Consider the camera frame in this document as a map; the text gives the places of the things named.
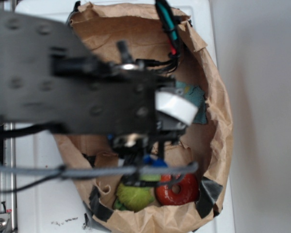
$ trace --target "green object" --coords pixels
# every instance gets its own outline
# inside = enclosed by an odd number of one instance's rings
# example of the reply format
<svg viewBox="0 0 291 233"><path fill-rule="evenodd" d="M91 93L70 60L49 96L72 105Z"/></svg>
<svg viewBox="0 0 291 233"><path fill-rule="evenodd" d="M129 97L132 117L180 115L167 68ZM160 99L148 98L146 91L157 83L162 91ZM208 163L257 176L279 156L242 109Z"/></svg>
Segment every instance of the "green object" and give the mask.
<svg viewBox="0 0 291 233"><path fill-rule="evenodd" d="M177 81L176 87L183 88L184 98L198 107L198 112L193 123L207 124L205 92L199 87L184 82Z"/></svg>
<svg viewBox="0 0 291 233"><path fill-rule="evenodd" d="M142 181L160 181L161 180L161 175L156 174L156 175L141 175L140 180Z"/></svg>
<svg viewBox="0 0 291 233"><path fill-rule="evenodd" d="M150 187L132 187L119 184L116 195L118 200L132 211L146 208L155 199L150 193Z"/></svg>
<svg viewBox="0 0 291 233"><path fill-rule="evenodd" d="M120 200L119 200L118 198L115 199L115 202L114 202L114 204L113 204L113 209L114 209L114 210L128 210L128 209L126 208L126 206L125 206L123 203L121 203Z"/></svg>

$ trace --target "bolt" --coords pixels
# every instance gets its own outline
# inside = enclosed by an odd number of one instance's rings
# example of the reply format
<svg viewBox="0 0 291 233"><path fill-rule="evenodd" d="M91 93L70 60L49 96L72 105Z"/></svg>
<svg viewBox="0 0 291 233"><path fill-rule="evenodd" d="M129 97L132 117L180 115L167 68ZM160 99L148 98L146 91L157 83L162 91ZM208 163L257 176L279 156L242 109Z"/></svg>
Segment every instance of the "bolt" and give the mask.
<svg viewBox="0 0 291 233"><path fill-rule="evenodd" d="M48 35L51 32L51 28L47 23L41 23L37 28L38 33L41 35Z"/></svg>
<svg viewBox="0 0 291 233"><path fill-rule="evenodd" d="M149 110L143 106L138 109L138 111L136 112L136 115L138 117L146 117L148 113L149 113Z"/></svg>
<svg viewBox="0 0 291 233"><path fill-rule="evenodd" d="M144 86L143 86L142 84L138 84L138 85L135 87L135 91L136 91L136 93L141 93L143 90L144 90Z"/></svg>
<svg viewBox="0 0 291 233"><path fill-rule="evenodd" d="M185 124L183 124L182 122L178 122L176 127L178 130L183 130L185 128Z"/></svg>
<svg viewBox="0 0 291 233"><path fill-rule="evenodd" d="M41 83L40 89L42 91L50 91L52 89L53 82L52 81L44 81Z"/></svg>
<svg viewBox="0 0 291 233"><path fill-rule="evenodd" d="M183 94L184 94L183 93L183 89L182 88L177 89L176 90L176 94L179 95L179 96L183 96Z"/></svg>
<svg viewBox="0 0 291 233"><path fill-rule="evenodd" d="M10 81L10 87L13 89L18 89L20 87L23 86L23 80L18 77L18 76L14 76L12 77L11 81Z"/></svg>
<svg viewBox="0 0 291 233"><path fill-rule="evenodd" d="M3 218L0 218L0 232L6 228L6 221Z"/></svg>
<svg viewBox="0 0 291 233"><path fill-rule="evenodd" d="M102 108L100 106L94 106L89 112L92 116L98 116L102 112Z"/></svg>
<svg viewBox="0 0 291 233"><path fill-rule="evenodd" d="M93 90L93 91L97 91L99 90L99 84L98 83L91 83L89 85L90 89Z"/></svg>
<svg viewBox="0 0 291 233"><path fill-rule="evenodd" d="M20 22L19 22L18 18L10 18L6 21L5 26L8 29L15 30L15 29L18 29L20 27Z"/></svg>

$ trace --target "red ring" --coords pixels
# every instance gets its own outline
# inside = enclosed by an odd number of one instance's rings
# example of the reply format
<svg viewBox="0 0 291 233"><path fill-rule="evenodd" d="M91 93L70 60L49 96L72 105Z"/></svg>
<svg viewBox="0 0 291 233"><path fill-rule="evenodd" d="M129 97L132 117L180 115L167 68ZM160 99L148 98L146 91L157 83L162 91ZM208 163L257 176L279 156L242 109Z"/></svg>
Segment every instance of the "red ring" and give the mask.
<svg viewBox="0 0 291 233"><path fill-rule="evenodd" d="M171 175L162 175L161 182L171 180ZM162 205L184 205L196 201L199 196L198 183L194 174L186 174L182 181L177 183L179 193L169 189L167 185L156 187L155 195Z"/></svg>

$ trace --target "paper bag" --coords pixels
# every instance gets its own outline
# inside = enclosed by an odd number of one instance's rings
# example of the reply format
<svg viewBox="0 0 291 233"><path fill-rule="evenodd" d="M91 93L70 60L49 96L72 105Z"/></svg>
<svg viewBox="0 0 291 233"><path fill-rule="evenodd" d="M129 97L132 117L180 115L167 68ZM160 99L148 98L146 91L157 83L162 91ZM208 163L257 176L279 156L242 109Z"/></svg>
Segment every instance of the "paper bag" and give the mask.
<svg viewBox="0 0 291 233"><path fill-rule="evenodd" d="M196 176L200 198L181 206L160 206L156 201L145 209L113 210L120 177L74 181L93 219L114 233L187 233L203 226L223 206L232 155L232 116L225 86L206 46L190 25L189 16L177 9L182 19L179 34L184 43L181 62L174 73L179 81L198 85L205 92L207 124L193 124L179 145L165 147L169 166L199 163ZM70 18L70 25L84 44L105 61L120 62L116 48L125 39L133 58L169 60L170 47L155 7L147 4L97 6L87 3ZM95 167L117 166L118 158L104 136L56 135L63 161L72 168L90 168L83 154L95 156Z"/></svg>

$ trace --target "cable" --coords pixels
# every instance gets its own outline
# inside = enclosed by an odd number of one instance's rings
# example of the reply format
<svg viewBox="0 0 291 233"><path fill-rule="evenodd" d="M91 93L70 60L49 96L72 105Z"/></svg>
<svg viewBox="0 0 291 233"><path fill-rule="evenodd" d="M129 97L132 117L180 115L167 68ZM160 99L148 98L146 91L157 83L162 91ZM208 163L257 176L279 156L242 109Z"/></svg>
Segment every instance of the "cable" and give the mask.
<svg viewBox="0 0 291 233"><path fill-rule="evenodd" d="M36 124L23 129L0 131L0 139L27 136L44 130L53 129L54 126L54 124Z"/></svg>
<svg viewBox="0 0 291 233"><path fill-rule="evenodd" d="M13 173L16 175L24 176L58 176L63 179L89 179L99 176L113 176L113 175L132 175L139 174L187 174L193 173L197 170L197 162L192 162L187 166L179 167L135 167L135 166L122 166L122 167L106 167L95 169L65 169L64 171L59 168L43 169L43 168L18 168L6 167L0 165L0 172Z"/></svg>
<svg viewBox="0 0 291 233"><path fill-rule="evenodd" d="M46 181L50 181L50 180L53 180L53 179L56 179L56 178L59 178L60 175L65 171L65 166L60 166L58 168L58 174L56 175L50 175L50 176L47 176L47 177L44 177L40 180L37 180L35 182L32 182L30 184L27 184L23 187L20 187L20 188L16 188L16 189L10 189L10 190L0 190L0 193L3 193L3 194L9 194L9 193L16 193L16 192L20 192L20 191L24 191L26 189L29 189L29 188L32 188L38 184L41 184L41 183L44 183Z"/></svg>
<svg viewBox="0 0 291 233"><path fill-rule="evenodd" d="M173 55L180 55L180 39L173 12L165 0L155 1L156 11L163 24L165 33L168 35Z"/></svg>

